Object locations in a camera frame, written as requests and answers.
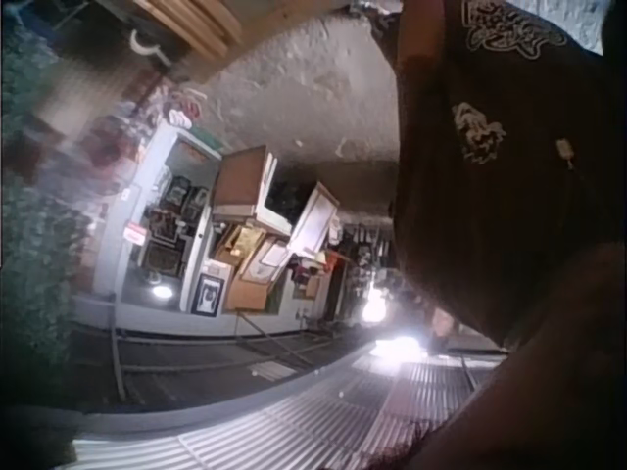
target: foliage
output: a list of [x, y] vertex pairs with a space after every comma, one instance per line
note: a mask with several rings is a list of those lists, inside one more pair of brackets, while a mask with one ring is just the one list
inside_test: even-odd
[[22, 129], [26, 114], [47, 88], [42, 79], [43, 71], [56, 61], [57, 56], [41, 37], [18, 24], [3, 27], [3, 142]]
[[71, 281], [88, 221], [4, 175], [1, 360], [9, 402], [54, 404], [64, 393]]

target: light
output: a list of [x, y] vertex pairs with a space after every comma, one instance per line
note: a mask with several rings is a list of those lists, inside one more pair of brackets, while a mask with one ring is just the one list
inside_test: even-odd
[[397, 363], [420, 363], [428, 356], [417, 339], [409, 336], [394, 340], [377, 340], [370, 354]]
[[368, 300], [362, 311], [362, 320], [366, 323], [379, 323], [385, 319], [387, 314], [387, 306], [383, 299], [381, 291], [378, 289], [370, 289], [368, 292]]
[[168, 286], [155, 286], [153, 287], [153, 294], [155, 294], [155, 297], [158, 299], [167, 300], [174, 295], [174, 292]]

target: glass door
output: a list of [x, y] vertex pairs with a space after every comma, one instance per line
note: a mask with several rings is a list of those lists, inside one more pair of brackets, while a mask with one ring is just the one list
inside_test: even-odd
[[184, 130], [168, 126], [164, 133], [172, 138], [149, 148], [143, 164], [153, 178], [132, 219], [146, 240], [122, 257], [118, 292], [123, 305], [185, 312], [212, 233], [210, 198], [221, 156]]

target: white logo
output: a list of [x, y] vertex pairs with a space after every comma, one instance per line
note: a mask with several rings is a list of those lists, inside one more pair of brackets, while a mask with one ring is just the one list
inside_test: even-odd
[[463, 157], [480, 165], [495, 160], [499, 144], [507, 135], [501, 124], [488, 123], [486, 115], [468, 103], [453, 106], [453, 115], [461, 138]]
[[543, 44], [563, 46], [566, 36], [552, 24], [499, 0], [463, 0], [461, 21], [470, 29], [466, 46], [493, 52], [516, 51], [529, 60], [540, 57]]

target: framed picture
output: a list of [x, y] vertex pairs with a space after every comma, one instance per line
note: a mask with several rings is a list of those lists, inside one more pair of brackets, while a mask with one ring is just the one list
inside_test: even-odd
[[160, 242], [175, 245], [178, 241], [176, 217], [169, 212], [152, 211], [150, 213], [150, 231], [152, 237]]
[[242, 281], [271, 284], [281, 273], [289, 258], [290, 254], [285, 244], [270, 237], [264, 240], [251, 260], [242, 266], [240, 270]]
[[195, 224], [209, 200], [209, 190], [207, 188], [193, 187], [185, 200], [181, 218], [190, 224]]
[[162, 200], [162, 206], [164, 206], [165, 209], [179, 213], [190, 187], [191, 183], [189, 179], [183, 176], [173, 178]]
[[150, 240], [146, 246], [142, 267], [154, 269], [166, 276], [178, 277], [182, 258], [181, 250]]
[[196, 287], [196, 296], [192, 305], [192, 313], [197, 315], [217, 317], [217, 310], [222, 299], [224, 279], [201, 274]]

